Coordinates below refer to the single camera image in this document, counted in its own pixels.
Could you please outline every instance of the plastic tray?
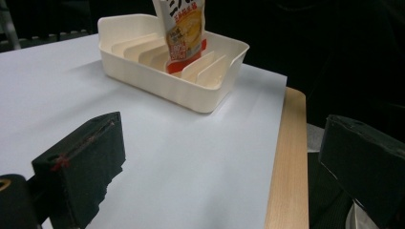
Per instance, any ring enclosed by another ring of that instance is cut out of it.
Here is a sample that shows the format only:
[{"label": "plastic tray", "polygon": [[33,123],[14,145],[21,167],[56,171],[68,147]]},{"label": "plastic tray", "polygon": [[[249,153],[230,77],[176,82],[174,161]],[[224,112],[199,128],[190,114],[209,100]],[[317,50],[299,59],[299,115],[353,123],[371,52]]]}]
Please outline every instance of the plastic tray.
[{"label": "plastic tray", "polygon": [[202,57],[178,76],[165,72],[169,58],[157,16],[130,14],[98,20],[99,49],[110,77],[199,113],[210,113],[233,88],[249,46],[205,31]]}]

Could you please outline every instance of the snack package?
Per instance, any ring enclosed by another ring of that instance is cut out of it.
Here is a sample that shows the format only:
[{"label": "snack package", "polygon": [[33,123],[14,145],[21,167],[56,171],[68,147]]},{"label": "snack package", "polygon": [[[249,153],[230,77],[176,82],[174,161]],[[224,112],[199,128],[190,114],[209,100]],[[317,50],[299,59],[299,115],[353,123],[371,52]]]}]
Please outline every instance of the snack package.
[{"label": "snack package", "polygon": [[204,0],[153,0],[166,35],[170,58],[168,73],[174,74],[202,55],[205,46]]}]

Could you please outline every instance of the tray slot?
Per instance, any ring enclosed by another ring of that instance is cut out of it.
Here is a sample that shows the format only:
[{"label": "tray slot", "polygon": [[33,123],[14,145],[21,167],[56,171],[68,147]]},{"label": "tray slot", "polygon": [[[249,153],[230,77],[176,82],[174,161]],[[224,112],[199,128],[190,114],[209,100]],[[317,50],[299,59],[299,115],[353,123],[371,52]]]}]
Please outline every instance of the tray slot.
[{"label": "tray slot", "polygon": [[227,70],[226,55],[215,60],[197,75],[196,84],[209,89],[218,89],[224,79]]},{"label": "tray slot", "polygon": [[[165,55],[166,58],[163,58],[163,64],[161,65],[162,57],[161,55]],[[162,46],[158,46],[152,50],[145,51],[139,55],[139,64],[143,64],[149,67],[152,66],[164,66],[165,62],[169,59],[169,49],[164,44]]]},{"label": "tray slot", "polygon": [[153,50],[154,48],[163,46],[165,44],[166,41],[163,37],[138,44],[124,50],[124,58],[139,62],[139,56],[141,53]]},{"label": "tray slot", "polygon": [[124,57],[124,51],[126,49],[139,45],[139,44],[142,44],[142,43],[145,43],[145,42],[148,42],[148,41],[151,41],[151,40],[156,40],[158,38],[159,38],[158,34],[154,32],[154,33],[150,33],[147,35],[137,37],[133,40],[117,43],[111,47],[111,53],[118,55],[120,57]]},{"label": "tray slot", "polygon": [[215,52],[209,52],[203,55],[193,63],[187,65],[182,71],[180,78],[187,80],[190,83],[197,82],[197,75],[215,60]]},{"label": "tray slot", "polygon": [[166,72],[166,62],[168,59],[169,59],[169,51],[162,52],[158,55],[155,55],[152,58],[149,67],[165,73]]}]

